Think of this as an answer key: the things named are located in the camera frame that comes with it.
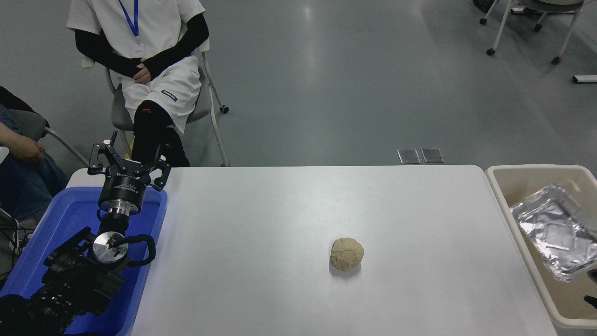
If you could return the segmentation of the person's hand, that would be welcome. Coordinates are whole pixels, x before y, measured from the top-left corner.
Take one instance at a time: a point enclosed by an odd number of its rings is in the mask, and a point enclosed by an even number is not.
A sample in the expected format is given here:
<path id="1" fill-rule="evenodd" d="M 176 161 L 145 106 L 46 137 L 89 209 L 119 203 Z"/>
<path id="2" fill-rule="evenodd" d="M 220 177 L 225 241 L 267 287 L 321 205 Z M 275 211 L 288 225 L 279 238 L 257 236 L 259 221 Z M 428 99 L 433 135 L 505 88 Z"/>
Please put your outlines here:
<path id="1" fill-rule="evenodd" d="M 6 147 L 9 149 L 9 153 L 19 161 L 38 164 L 45 159 L 43 147 L 26 136 L 16 135 L 12 140 L 7 140 Z"/>
<path id="2" fill-rule="evenodd" d="M 136 84 L 147 84 L 152 81 L 151 72 L 143 63 L 137 64 L 138 72 L 132 77 Z"/>

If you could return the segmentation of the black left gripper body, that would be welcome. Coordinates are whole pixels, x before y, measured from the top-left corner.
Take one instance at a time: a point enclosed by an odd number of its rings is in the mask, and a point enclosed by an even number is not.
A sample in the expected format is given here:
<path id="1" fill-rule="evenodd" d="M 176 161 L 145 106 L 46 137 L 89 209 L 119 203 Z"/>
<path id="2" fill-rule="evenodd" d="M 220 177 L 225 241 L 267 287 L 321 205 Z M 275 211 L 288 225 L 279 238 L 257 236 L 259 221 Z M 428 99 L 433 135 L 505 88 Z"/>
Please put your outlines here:
<path id="1" fill-rule="evenodd" d="M 141 208 L 147 185 L 150 183 L 151 177 L 147 173 L 134 176 L 106 173 L 98 206 L 111 208 L 111 204 L 124 201 L 131 204 L 133 208 Z"/>

